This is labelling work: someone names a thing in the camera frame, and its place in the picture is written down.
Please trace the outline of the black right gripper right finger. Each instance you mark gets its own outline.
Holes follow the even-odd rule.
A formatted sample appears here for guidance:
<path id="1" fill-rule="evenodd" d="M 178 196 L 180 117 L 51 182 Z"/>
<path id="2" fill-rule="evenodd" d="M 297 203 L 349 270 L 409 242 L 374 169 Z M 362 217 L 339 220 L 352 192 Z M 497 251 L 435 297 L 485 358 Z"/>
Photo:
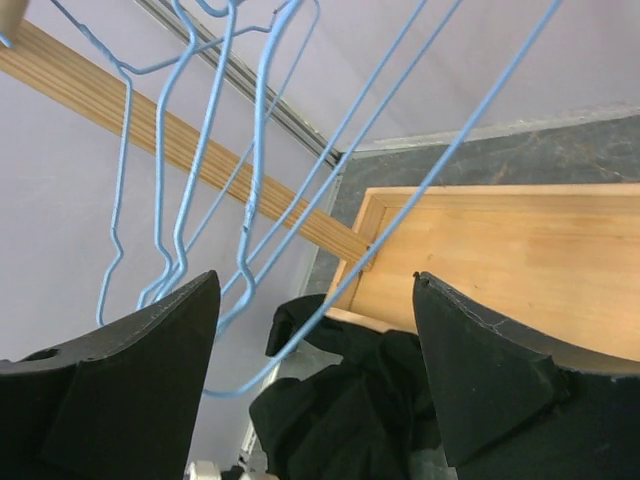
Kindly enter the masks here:
<path id="1" fill-rule="evenodd" d="M 413 310 L 461 479 L 635 479 L 639 365 L 548 336 L 427 272 Z"/>

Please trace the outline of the wooden clothes rack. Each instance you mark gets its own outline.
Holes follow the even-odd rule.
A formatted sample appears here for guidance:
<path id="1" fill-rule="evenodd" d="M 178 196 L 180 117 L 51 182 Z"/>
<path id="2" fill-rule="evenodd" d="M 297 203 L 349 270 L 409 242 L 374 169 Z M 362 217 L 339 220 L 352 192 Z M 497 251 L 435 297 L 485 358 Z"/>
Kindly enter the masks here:
<path id="1" fill-rule="evenodd" d="M 24 19 L 2 69 L 121 136 L 125 81 Z M 156 107 L 135 90 L 129 146 L 155 155 Z M 195 130 L 168 113 L 165 164 L 191 166 Z M 199 179 L 220 191 L 239 162 L 210 141 Z M 247 199 L 251 164 L 226 193 Z M 295 192 L 266 177 L 257 213 L 276 221 Z M 316 210 L 298 233 L 338 255 L 329 295 L 417 187 L 367 191 L 346 228 Z M 623 184 L 438 186 L 426 191 L 325 316 L 369 329 L 417 332 L 411 268 L 474 301 L 573 345 L 639 365 L 639 187 Z"/>

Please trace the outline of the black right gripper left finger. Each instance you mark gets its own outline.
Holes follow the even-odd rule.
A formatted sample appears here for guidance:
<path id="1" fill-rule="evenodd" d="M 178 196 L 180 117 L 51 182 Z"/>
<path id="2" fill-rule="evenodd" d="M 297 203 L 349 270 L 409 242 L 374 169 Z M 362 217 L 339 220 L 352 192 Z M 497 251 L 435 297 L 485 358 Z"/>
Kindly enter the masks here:
<path id="1" fill-rule="evenodd" d="M 5 479 L 179 479 L 220 310 L 216 272 L 1 364 Z"/>

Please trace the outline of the black shirt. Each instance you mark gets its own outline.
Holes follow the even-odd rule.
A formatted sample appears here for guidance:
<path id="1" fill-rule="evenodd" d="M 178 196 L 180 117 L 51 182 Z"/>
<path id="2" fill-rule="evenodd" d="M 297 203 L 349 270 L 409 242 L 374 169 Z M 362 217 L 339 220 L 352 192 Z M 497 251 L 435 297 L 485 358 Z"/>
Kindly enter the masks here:
<path id="1" fill-rule="evenodd" d="M 267 471 L 280 479 L 407 479 L 441 443 L 419 338 L 323 317 L 306 340 L 340 356 L 276 380 L 249 407 Z"/>

